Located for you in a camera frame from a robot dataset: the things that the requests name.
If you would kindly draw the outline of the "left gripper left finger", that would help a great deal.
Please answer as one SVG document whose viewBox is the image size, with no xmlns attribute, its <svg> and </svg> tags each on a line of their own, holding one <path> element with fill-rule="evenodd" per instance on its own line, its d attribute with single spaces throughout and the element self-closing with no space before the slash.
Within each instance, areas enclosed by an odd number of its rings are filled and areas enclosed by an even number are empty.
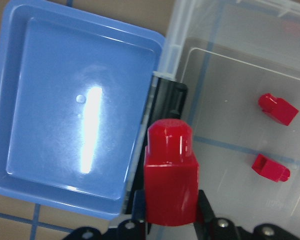
<svg viewBox="0 0 300 240">
<path fill-rule="evenodd" d="M 150 234 L 152 224 L 147 222 L 146 197 L 143 189 L 136 190 L 134 193 L 132 220 L 143 235 Z"/>
</svg>

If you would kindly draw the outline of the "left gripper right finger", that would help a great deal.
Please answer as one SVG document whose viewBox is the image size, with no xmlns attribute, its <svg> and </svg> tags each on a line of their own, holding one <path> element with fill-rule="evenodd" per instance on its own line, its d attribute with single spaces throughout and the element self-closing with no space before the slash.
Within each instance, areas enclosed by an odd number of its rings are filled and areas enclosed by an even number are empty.
<svg viewBox="0 0 300 240">
<path fill-rule="evenodd" d="M 218 219 L 203 190 L 198 191 L 196 220 L 193 223 L 196 235 L 223 235 L 225 230 L 218 225 Z"/>
</svg>

